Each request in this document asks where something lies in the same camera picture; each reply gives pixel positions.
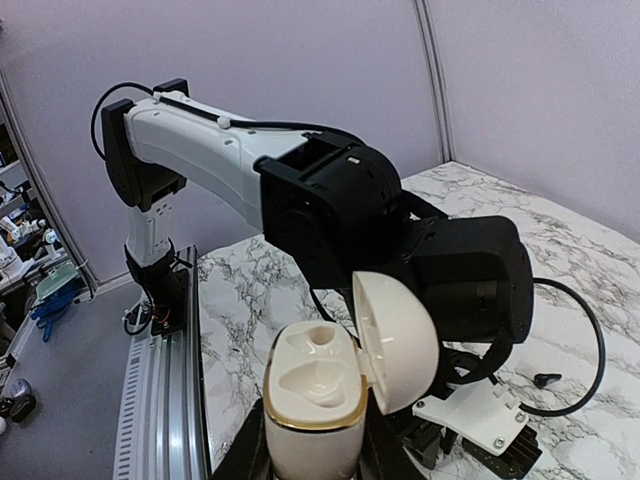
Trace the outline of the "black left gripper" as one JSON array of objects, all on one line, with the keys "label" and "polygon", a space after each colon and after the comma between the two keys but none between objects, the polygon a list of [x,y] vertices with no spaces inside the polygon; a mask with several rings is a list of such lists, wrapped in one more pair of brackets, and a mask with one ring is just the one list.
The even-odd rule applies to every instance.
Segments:
[{"label": "black left gripper", "polygon": [[443,347],[437,339],[421,341],[419,351],[422,360],[427,362],[427,372],[433,373],[433,380],[425,394],[444,399],[451,392],[449,384],[468,385],[490,379],[506,362],[512,350],[512,342],[495,340],[480,358],[468,352]]}]

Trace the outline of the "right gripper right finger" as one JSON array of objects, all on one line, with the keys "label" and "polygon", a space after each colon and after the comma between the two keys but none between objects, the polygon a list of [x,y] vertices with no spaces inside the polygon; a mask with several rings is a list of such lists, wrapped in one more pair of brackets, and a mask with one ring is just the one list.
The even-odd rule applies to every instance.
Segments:
[{"label": "right gripper right finger", "polygon": [[367,406],[357,478],[363,480],[424,480],[397,439],[375,400]]}]

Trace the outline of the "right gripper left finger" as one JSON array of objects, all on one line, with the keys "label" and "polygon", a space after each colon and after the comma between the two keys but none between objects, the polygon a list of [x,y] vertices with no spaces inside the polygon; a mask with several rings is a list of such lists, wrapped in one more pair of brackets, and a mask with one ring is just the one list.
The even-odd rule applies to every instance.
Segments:
[{"label": "right gripper left finger", "polygon": [[255,401],[213,480],[268,480],[273,468],[267,448],[263,399]]}]

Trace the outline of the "white earbud charging case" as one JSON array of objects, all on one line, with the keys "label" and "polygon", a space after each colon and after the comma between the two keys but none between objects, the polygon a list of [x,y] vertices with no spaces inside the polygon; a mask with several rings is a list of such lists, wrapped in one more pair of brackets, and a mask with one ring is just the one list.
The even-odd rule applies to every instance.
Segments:
[{"label": "white earbud charging case", "polygon": [[412,405],[439,361],[434,322],[399,280],[352,276],[356,337],[336,323],[283,328],[269,353],[263,402],[266,443],[279,479],[350,479],[363,446],[367,404]]}]

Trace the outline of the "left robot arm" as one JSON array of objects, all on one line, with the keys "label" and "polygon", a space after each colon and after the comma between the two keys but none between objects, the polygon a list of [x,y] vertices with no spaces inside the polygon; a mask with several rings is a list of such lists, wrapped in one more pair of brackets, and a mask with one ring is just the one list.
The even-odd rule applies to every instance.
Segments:
[{"label": "left robot arm", "polygon": [[489,377],[530,332],[533,274],[516,225],[503,216],[449,216],[405,190],[390,160],[349,132],[240,117],[196,102],[177,78],[144,87],[139,101],[100,97],[90,137],[129,211],[126,264],[150,302],[153,334],[186,321],[169,218],[188,182],[290,255],[311,290],[351,301],[354,272],[387,274],[426,307],[442,343],[488,345],[467,374],[444,351],[438,382]]}]

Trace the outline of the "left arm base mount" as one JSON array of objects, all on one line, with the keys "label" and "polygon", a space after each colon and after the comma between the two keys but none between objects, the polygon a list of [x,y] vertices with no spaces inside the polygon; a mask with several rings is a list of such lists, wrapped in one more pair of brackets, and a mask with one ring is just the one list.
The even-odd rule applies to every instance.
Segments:
[{"label": "left arm base mount", "polygon": [[184,329],[188,319],[189,283],[194,264],[179,258],[173,246],[157,262],[146,267],[140,266],[128,250],[125,250],[125,258],[129,273],[142,289],[147,301],[138,329],[131,330],[131,326],[132,320],[137,318],[140,306],[125,315],[125,333],[136,336],[151,326],[153,336],[165,337]]}]

